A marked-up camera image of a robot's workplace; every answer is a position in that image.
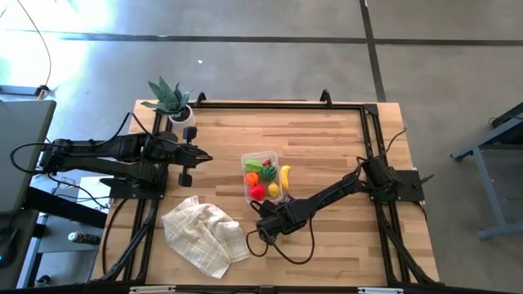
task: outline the butcher block tabletop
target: butcher block tabletop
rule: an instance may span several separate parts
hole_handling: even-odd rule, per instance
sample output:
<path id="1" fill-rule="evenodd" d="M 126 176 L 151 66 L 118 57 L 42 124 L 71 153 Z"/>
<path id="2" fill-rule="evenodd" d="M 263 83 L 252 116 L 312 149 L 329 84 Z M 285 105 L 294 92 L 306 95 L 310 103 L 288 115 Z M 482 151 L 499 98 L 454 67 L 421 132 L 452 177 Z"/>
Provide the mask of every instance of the butcher block tabletop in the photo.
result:
<path id="1" fill-rule="evenodd" d="M 314 104 L 319 102 L 295 102 Z M 397 103 L 378 103 L 385 145 L 404 128 Z M 152 130 L 155 113 L 136 102 L 134 113 Z M 385 286 L 382 250 L 373 203 L 364 193 L 352 194 L 316 213 L 313 220 L 315 253 L 305 265 L 293 265 L 271 247 L 264 257 L 251 256 L 230 266 L 221 279 L 201 273 L 175 253 L 165 242 L 161 216 L 185 198 L 198 195 L 200 203 L 211 203 L 238 221 L 244 233 L 255 229 L 257 213 L 244 198 L 243 154 L 274 151 L 279 165 L 289 165 L 289 194 L 308 198 L 356 167 L 356 156 L 366 158 L 360 113 L 344 109 L 194 109 L 198 135 L 193 144 L 214 159 L 190 170 L 192 187 L 178 185 L 181 167 L 169 166 L 165 198 L 160 201 L 150 252 L 147 284 L 192 285 L 275 285 L 275 286 Z M 162 118 L 160 130 L 167 118 Z M 373 124 L 369 119 L 371 135 Z M 129 133 L 141 132 L 132 122 Z M 395 169 L 411 169 L 407 134 L 399 136 L 387 153 Z M 114 213 L 115 201 L 107 220 Z M 127 201 L 114 218 L 107 242 L 110 267 L 128 245 L 136 212 L 136 200 Z M 405 246 L 427 275 L 438 280 L 427 223 L 420 207 L 397 203 Z M 250 238 L 253 250 L 262 252 L 265 244 L 257 234 Z M 311 251 L 308 225 L 279 236 L 277 244 L 294 260 L 303 260 Z M 396 277 L 400 277 L 396 251 L 391 245 Z M 143 242 L 136 251 L 133 278 L 141 261 Z M 102 275 L 101 254 L 96 258 L 92 278 Z"/>

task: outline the desk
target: desk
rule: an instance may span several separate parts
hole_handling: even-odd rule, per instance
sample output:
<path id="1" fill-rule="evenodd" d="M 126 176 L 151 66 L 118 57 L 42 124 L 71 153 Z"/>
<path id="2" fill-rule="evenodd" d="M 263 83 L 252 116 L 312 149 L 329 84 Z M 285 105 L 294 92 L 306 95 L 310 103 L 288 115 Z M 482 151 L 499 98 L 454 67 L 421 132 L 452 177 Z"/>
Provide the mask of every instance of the desk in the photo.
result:
<path id="1" fill-rule="evenodd" d="M 135 114 L 145 127 L 152 129 L 154 112 L 136 102 Z M 317 104 L 319 102 L 297 102 Z M 378 104 L 385 143 L 403 128 L 400 106 Z M 307 198 L 338 181 L 356 165 L 355 156 L 366 156 L 359 113 L 332 109 L 194 109 L 198 136 L 194 144 L 214 160 L 191 170 L 193 185 L 179 187 L 179 167 L 169 167 L 168 190 L 160 202 L 146 283 L 196 285 L 280 285 L 280 286 L 378 286 L 386 285 L 378 225 L 373 204 L 367 194 L 354 194 L 326 207 L 314 218 L 315 255 L 305 265 L 292 265 L 271 248 L 263 258 L 250 257 L 231 265 L 222 279 L 199 272 L 165 243 L 160 217 L 183 199 L 198 195 L 201 203 L 221 208 L 244 230 L 253 230 L 257 213 L 245 202 L 240 157 L 242 154 L 273 150 L 280 165 L 291 166 L 290 191 L 295 198 Z M 140 132 L 132 123 L 130 132 Z M 398 137 L 387 154 L 389 165 L 410 169 L 412 160 L 406 136 Z M 115 203 L 110 215 L 116 208 Z M 405 246 L 425 272 L 438 275 L 427 224 L 423 213 L 412 203 L 398 203 L 398 214 Z M 111 266 L 127 246 L 131 235 L 136 201 L 125 203 L 114 219 L 107 247 Z M 252 238 L 253 250 L 263 243 Z M 298 259 L 311 249 L 308 228 L 278 238 L 282 251 Z M 397 255 L 392 250 L 396 276 Z M 133 273 L 140 263 L 137 251 Z M 101 276 L 101 254 L 93 278 Z"/>
<path id="2" fill-rule="evenodd" d="M 31 175 L 17 171 L 9 156 L 19 145 L 44 141 L 55 107 L 56 102 L 52 100 L 0 101 L 0 228 L 8 226 L 12 220 L 12 225 L 19 230 L 16 257 L 11 265 L 0 269 L 0 290 L 16 287 L 38 217 L 35 210 L 20 210 Z M 19 150 L 16 161 L 23 168 L 32 169 L 39 154 L 38 146 L 30 146 Z"/>

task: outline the gray floor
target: gray floor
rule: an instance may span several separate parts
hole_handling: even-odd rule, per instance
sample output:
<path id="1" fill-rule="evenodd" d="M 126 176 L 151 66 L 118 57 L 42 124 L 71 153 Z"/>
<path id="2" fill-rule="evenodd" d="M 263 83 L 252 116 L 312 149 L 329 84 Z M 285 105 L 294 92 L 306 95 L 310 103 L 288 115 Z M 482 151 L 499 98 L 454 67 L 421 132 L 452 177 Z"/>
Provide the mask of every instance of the gray floor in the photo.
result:
<path id="1" fill-rule="evenodd" d="M 523 38 L 520 1 L 368 3 L 377 38 Z M 19 7 L 8 8 L 0 27 L 32 29 Z M 356 0 L 162 0 L 153 6 L 49 1 L 28 9 L 46 9 L 49 13 L 34 13 L 35 21 L 60 31 L 364 37 Z M 0 47 L 0 84 L 42 83 L 47 60 L 38 36 L 0 31 L 0 38 L 8 41 Z M 205 91 L 209 99 L 317 100 L 328 88 L 335 100 L 377 100 L 366 45 L 47 40 L 53 58 L 49 98 L 58 102 L 50 138 L 112 135 L 136 99 L 151 97 L 146 81 L 159 75 Z M 472 160 L 455 164 L 449 157 L 487 132 L 489 118 L 521 102 L 523 48 L 378 46 L 377 51 L 387 101 L 400 103 L 409 128 L 413 161 L 422 174 L 436 174 L 425 192 L 441 280 L 523 292 L 523 235 L 476 237 L 477 229 L 494 223 L 485 192 Z M 67 269 L 44 265 L 52 260 L 42 267 L 58 277 L 56 283 L 76 278 L 65 277 Z"/>

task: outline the toy watermelon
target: toy watermelon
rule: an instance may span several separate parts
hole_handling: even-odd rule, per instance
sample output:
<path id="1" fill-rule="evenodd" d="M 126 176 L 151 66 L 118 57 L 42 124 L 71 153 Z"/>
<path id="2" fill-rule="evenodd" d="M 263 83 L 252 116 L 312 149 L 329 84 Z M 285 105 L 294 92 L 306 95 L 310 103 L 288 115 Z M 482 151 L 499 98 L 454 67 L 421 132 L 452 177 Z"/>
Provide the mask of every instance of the toy watermelon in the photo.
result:
<path id="1" fill-rule="evenodd" d="M 261 170 L 261 176 L 268 181 L 273 181 L 276 178 L 276 167 L 264 166 Z"/>

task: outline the white cloth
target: white cloth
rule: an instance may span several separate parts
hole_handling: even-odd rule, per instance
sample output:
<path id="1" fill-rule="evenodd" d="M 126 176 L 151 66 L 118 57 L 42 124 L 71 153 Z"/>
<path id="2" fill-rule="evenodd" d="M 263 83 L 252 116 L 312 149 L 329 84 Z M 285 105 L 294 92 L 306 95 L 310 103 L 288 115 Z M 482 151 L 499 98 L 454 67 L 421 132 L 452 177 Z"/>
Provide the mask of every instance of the white cloth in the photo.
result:
<path id="1" fill-rule="evenodd" d="M 165 216 L 165 240 L 204 274 L 221 278 L 230 263 L 250 256 L 238 222 L 212 204 L 189 197 Z"/>

